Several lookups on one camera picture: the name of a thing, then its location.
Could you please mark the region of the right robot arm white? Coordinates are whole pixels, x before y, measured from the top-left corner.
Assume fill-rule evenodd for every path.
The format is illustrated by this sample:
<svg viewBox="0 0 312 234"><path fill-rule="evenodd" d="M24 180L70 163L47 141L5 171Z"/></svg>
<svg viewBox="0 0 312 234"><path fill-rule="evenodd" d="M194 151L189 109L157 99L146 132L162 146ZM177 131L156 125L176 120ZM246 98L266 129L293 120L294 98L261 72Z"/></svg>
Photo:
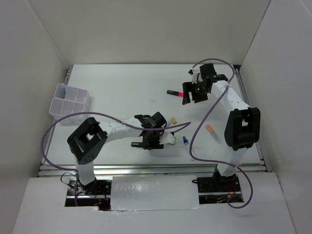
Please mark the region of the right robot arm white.
<svg viewBox="0 0 312 234"><path fill-rule="evenodd" d="M230 86L230 80L224 74L218 74L212 63L203 64L198 70L189 71L192 80L184 82L182 104L191 101L199 103L208 99L208 94L217 98L229 114L224 130L224 139L230 152L225 163L218 163L213 175L213 186L224 191L236 177L237 167L243 156L259 140L260 110L245 103Z"/></svg>

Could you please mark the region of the blue cap spray bottle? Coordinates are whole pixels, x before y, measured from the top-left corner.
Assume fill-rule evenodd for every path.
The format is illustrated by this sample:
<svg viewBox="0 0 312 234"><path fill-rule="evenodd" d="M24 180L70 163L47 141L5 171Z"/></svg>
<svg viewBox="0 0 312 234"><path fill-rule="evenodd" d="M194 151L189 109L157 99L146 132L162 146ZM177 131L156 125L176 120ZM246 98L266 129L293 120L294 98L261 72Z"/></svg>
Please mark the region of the blue cap spray bottle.
<svg viewBox="0 0 312 234"><path fill-rule="evenodd" d="M194 159L195 154L190 147L190 143L189 143L188 139L185 136L183 136L183 143L184 143L185 150L187 151L187 154L190 156L190 160L195 161L195 159Z"/></svg>

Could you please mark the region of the yellow black highlighter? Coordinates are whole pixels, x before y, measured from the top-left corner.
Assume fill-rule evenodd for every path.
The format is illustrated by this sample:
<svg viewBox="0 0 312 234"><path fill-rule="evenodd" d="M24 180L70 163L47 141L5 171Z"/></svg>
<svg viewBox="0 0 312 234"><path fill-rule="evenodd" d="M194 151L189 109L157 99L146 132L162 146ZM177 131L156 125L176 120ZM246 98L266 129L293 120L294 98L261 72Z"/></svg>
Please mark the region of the yellow black highlighter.
<svg viewBox="0 0 312 234"><path fill-rule="evenodd" d="M132 147L137 147L137 148L142 148L143 147L143 143L142 142L132 142L131 146Z"/></svg>

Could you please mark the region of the pink black highlighter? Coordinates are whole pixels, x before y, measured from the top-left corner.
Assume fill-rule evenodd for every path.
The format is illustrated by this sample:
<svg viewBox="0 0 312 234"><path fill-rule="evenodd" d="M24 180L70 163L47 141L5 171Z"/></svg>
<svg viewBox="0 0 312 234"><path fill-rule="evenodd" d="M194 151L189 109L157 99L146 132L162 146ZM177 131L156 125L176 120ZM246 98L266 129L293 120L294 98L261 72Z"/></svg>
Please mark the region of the pink black highlighter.
<svg viewBox="0 0 312 234"><path fill-rule="evenodd" d="M183 97L184 94L182 92L173 91L173 90L167 90L167 94L177 97Z"/></svg>

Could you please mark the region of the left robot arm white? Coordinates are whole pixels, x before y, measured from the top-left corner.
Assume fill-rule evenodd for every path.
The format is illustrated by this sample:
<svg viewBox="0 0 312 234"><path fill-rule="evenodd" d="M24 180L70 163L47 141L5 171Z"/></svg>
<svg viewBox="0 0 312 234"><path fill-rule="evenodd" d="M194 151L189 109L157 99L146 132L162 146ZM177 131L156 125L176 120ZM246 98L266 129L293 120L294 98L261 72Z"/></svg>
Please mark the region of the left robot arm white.
<svg viewBox="0 0 312 234"><path fill-rule="evenodd" d="M104 127L101 128L94 117L89 117L68 137L67 143L76 160L78 187L84 194L93 194L96 190L97 179L93 161L104 144L127 137L142 137L142 142L132 142L131 146L144 150L164 148L160 143L164 131L146 131L146 128L167 126L167 121L161 113L157 112L152 116L135 115L125 123L135 128L113 122L104 123Z"/></svg>

